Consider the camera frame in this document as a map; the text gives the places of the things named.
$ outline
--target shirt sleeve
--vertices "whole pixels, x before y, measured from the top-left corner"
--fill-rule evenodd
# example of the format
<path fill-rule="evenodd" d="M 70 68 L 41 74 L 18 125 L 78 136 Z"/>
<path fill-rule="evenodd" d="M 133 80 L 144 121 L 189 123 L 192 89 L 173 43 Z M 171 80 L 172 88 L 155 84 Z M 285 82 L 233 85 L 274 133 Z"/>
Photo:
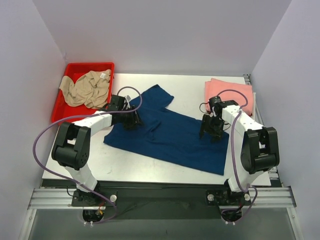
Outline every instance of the shirt sleeve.
<path fill-rule="evenodd" d="M 142 107 L 151 109 L 161 109 L 168 106 L 174 96 L 171 96 L 165 90 L 163 90 L 158 84 L 152 86 L 148 90 L 144 91 L 142 94 Z M 137 106 L 140 102 L 140 98 L 136 97 L 130 101 L 131 105 Z"/>

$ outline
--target white wall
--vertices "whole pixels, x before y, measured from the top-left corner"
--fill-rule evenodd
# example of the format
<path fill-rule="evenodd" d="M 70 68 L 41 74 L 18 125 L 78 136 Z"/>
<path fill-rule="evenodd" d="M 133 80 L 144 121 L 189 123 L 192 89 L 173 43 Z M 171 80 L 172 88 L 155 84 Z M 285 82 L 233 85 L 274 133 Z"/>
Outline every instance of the white wall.
<path fill-rule="evenodd" d="M 0 1 L 0 239 L 18 239 L 41 169 L 33 140 L 50 122 L 65 67 L 31 0 Z M 45 162 L 54 133 L 41 141 Z"/>
<path fill-rule="evenodd" d="M 118 73 L 251 73 L 291 0 L 33 0 L 69 62 Z"/>
<path fill-rule="evenodd" d="M 292 0 L 251 79 L 278 131 L 280 178 L 291 185 L 307 240 L 320 236 L 320 1 Z"/>

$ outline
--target folded cloth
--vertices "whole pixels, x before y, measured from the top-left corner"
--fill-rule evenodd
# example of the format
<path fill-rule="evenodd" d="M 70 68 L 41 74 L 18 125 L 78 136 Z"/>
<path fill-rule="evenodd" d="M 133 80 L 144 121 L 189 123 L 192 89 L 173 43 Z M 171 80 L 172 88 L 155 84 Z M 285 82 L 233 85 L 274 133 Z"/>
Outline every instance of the folded cloth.
<path fill-rule="evenodd" d="M 204 101 L 207 103 L 210 98 L 217 96 L 221 91 L 226 89 L 237 90 L 240 93 L 244 94 L 248 99 L 248 105 L 243 108 L 246 114 L 249 116 L 252 115 L 254 107 L 254 94 L 252 91 L 251 85 L 225 82 L 215 78 L 211 78 L 211 81 L 206 81 L 204 85 Z M 246 100 L 239 93 L 233 91 L 225 91 L 219 95 L 222 101 L 235 100 L 239 106 L 246 104 Z M 210 111 L 210 107 L 206 104 L 206 110 Z"/>
<path fill-rule="evenodd" d="M 174 97 L 159 85 L 143 92 L 142 99 L 138 113 L 143 125 L 125 130 L 122 124 L 116 124 L 104 137 L 105 144 L 188 168 L 224 174 L 227 133 L 214 143 L 208 133 L 200 139 L 201 121 L 166 109 Z M 139 102 L 137 97 L 130 105 L 137 106 Z"/>
<path fill-rule="evenodd" d="M 64 101 L 71 107 L 84 104 L 87 108 L 98 109 L 106 104 L 109 93 L 111 70 L 89 71 L 74 83 L 68 76 L 62 78 L 59 89 Z"/>

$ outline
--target blue cloth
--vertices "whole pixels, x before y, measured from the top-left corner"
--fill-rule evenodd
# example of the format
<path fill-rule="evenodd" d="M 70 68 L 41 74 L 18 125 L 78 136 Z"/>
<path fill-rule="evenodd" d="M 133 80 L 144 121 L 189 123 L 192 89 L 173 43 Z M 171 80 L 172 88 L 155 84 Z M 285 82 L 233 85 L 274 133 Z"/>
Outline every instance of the blue cloth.
<path fill-rule="evenodd" d="M 125 130 L 122 124 L 116 124 L 104 137 L 105 144 L 181 166 L 224 174 L 227 133 L 215 143 L 211 143 L 207 133 L 200 139 L 201 121 L 166 109 L 174 97 L 159 85 L 143 92 L 142 99 L 138 113 L 144 125 Z M 137 97 L 130 104 L 137 106 L 139 101 Z"/>

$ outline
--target beige cloth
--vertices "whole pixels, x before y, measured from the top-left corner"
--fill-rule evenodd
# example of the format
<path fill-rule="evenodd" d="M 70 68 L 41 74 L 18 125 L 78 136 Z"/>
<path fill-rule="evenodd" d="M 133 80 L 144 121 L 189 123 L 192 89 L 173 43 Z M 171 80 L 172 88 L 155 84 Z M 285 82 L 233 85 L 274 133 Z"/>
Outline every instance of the beige cloth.
<path fill-rule="evenodd" d="M 98 109 L 106 104 L 111 70 L 90 71 L 74 83 L 68 76 L 62 78 L 59 89 L 65 102 L 71 107 L 84 104 L 87 108 Z"/>

